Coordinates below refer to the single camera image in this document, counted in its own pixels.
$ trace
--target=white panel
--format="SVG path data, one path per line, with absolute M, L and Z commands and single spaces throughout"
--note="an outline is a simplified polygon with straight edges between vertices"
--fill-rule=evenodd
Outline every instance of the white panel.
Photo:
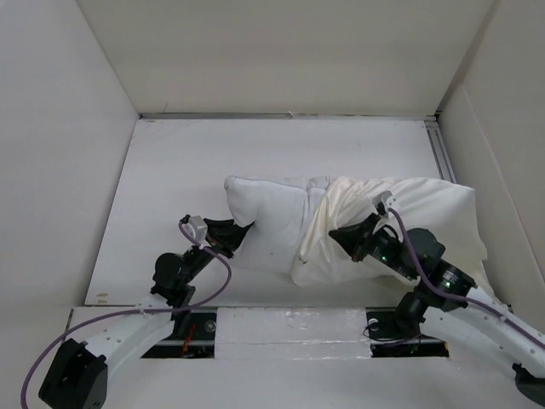
M 74 0 L 0 1 L 0 310 L 82 301 L 135 121 Z
M 477 190 L 487 273 L 515 313 L 545 330 L 545 3 L 502 1 L 440 117 L 460 183 Z
M 219 308 L 218 360 L 368 360 L 363 308 Z
M 78 0 L 139 112 L 434 114 L 492 0 Z
M 72 324 L 113 308 L 76 308 Z M 82 330 L 78 339 L 106 323 Z M 138 360 L 118 373 L 104 409 L 537 409 L 486 363 L 372 360 Z
M 439 177 L 422 121 L 380 118 L 139 121 L 123 167 L 86 303 L 137 303 L 157 257 L 183 252 L 186 213 L 231 218 L 223 189 L 229 175 Z M 194 281 L 193 301 L 221 286 L 212 262 Z M 395 278 L 302 289 L 291 277 L 236 269 L 214 305 L 395 305 Z
M 42 351 L 64 332 L 71 308 L 0 308 L 0 396 L 2 407 L 20 408 L 20 389 L 28 370 Z M 27 402 L 30 408 L 49 408 L 37 392 L 56 349 L 45 358 L 31 380 Z

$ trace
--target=white pillow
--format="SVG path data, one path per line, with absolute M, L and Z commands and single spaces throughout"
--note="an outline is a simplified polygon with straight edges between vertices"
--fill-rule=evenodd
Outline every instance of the white pillow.
M 288 273 L 330 180 L 229 176 L 225 189 L 235 222 L 241 227 L 254 223 L 232 265 Z
M 421 177 L 368 181 L 339 177 L 332 182 L 301 242 L 291 269 L 292 279 L 304 286 L 377 275 L 401 278 L 372 257 L 352 262 L 329 236 L 329 231 L 359 223 L 376 212 L 372 199 L 387 190 L 396 197 L 405 226 L 432 232 L 446 248 L 443 258 L 475 279 L 477 285 L 492 296 L 482 263 L 486 259 L 486 248 L 477 229 L 475 191 Z M 401 238 L 396 220 L 392 218 L 388 224 Z

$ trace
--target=white wall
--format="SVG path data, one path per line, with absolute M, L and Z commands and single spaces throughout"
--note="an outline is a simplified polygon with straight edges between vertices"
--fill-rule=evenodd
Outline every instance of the white wall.
M 78 0 L 138 112 L 433 115 L 492 0 Z
M 457 180 L 477 189 L 491 283 L 545 329 L 545 2 L 499 2 L 440 124 Z
M 75 0 L 0 0 L 0 309 L 83 300 L 135 121 Z

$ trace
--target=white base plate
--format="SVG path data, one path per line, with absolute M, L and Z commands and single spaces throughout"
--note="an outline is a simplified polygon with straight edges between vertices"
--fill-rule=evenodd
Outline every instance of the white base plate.
M 152 286 L 155 260 L 182 253 L 187 213 L 231 218 L 226 176 L 439 178 L 424 122 L 392 118 L 140 120 L 123 167 L 88 305 L 133 305 Z M 221 286 L 212 262 L 194 281 L 199 301 Z M 396 279 L 297 287 L 290 276 L 237 269 L 215 306 L 393 306 Z

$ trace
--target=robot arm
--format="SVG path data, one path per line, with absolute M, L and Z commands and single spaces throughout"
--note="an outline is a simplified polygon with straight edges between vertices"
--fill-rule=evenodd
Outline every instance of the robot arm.
M 180 226 L 199 245 L 183 255 L 165 253 L 157 259 L 155 285 L 136 305 L 141 314 L 125 315 L 81 343 L 68 339 L 61 344 L 38 392 L 51 408 L 100 409 L 109 381 L 123 364 L 141 357 L 173 333 L 183 334 L 191 310 L 181 307 L 189 305 L 195 292 L 189 283 L 214 259 L 214 253 L 232 258 L 251 227 L 240 228 L 232 220 L 190 216 L 182 219 Z M 183 311 L 155 314 L 172 308 Z
M 330 237 L 354 262 L 371 256 L 408 280 L 420 278 L 396 307 L 400 338 L 436 337 L 472 349 L 506 373 L 513 368 L 519 391 L 545 406 L 545 337 L 443 260 L 445 247 L 431 232 L 406 231 L 390 192 L 379 195 L 374 205 L 378 214 L 330 231 Z M 388 225 L 377 228 L 388 212 L 396 217 L 404 243 Z

